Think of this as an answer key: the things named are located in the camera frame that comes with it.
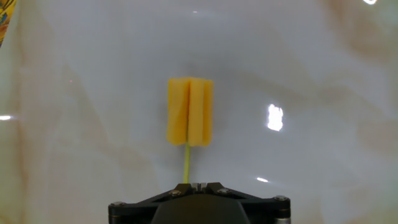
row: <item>yellow object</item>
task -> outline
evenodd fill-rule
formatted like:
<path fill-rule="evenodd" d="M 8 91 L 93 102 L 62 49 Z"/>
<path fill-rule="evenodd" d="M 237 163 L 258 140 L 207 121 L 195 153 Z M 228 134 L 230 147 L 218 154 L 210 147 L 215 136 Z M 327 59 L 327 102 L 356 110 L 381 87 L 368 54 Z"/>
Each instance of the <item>yellow object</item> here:
<path fill-rule="evenodd" d="M 0 0 L 0 47 L 6 35 L 8 23 L 10 23 L 16 2 L 16 0 Z"/>
<path fill-rule="evenodd" d="M 185 145 L 183 182 L 189 182 L 191 146 L 208 146 L 213 129 L 213 81 L 202 78 L 169 80 L 167 140 Z"/>

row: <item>yellow stick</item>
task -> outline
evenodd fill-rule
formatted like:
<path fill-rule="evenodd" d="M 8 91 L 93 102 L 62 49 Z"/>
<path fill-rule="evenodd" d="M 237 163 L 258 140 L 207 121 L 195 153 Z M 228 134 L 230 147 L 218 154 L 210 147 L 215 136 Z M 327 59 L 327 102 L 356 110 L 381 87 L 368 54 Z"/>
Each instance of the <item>yellow stick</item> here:
<path fill-rule="evenodd" d="M 183 184 L 189 184 L 189 163 L 191 158 L 191 146 L 189 143 L 185 145 L 185 162 L 184 162 L 184 178 Z"/>

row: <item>bolt head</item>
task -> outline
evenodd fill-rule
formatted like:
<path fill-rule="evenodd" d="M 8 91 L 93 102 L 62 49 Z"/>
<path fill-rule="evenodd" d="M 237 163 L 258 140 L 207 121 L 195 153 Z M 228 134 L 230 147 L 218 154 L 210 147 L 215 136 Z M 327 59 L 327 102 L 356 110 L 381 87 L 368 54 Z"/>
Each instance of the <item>bolt head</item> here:
<path fill-rule="evenodd" d="M 283 195 L 276 195 L 276 197 L 274 197 L 275 200 L 278 200 L 280 202 L 283 202 L 284 200 L 287 200 L 287 197 L 283 196 Z"/>
<path fill-rule="evenodd" d="M 112 206 L 124 206 L 126 203 L 124 202 L 113 202 L 111 205 Z"/>
<path fill-rule="evenodd" d="M 181 195 L 181 191 L 179 191 L 179 190 L 172 190 L 172 191 L 169 192 L 169 194 L 170 194 L 171 196 L 173 196 L 173 197 L 176 197 L 176 196 Z"/>
<path fill-rule="evenodd" d="M 229 189 L 219 189 L 219 190 L 217 190 L 217 193 L 219 193 L 219 194 L 228 194 L 230 192 L 231 191 Z"/>

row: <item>yellow sponge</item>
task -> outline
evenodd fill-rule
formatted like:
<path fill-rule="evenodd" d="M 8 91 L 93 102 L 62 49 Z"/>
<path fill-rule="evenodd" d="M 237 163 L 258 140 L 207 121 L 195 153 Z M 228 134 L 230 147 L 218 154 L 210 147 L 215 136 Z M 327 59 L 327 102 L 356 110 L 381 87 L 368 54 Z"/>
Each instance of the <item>yellow sponge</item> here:
<path fill-rule="evenodd" d="M 173 145 L 208 146 L 213 128 L 213 81 L 169 80 L 167 140 Z"/>

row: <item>white marble surface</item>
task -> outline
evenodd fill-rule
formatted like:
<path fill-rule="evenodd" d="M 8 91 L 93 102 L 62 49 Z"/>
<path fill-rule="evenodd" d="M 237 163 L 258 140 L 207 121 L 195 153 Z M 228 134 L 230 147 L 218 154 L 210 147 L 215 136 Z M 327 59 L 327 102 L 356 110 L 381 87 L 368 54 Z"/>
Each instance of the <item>white marble surface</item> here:
<path fill-rule="evenodd" d="M 213 142 L 193 150 L 192 182 L 286 195 L 293 223 L 398 223 L 393 0 L 17 10 L 0 50 L 0 114 L 12 116 L 0 121 L 0 224 L 107 223 L 109 203 L 173 188 L 183 149 L 165 139 L 166 92 L 182 76 L 215 82 Z"/>

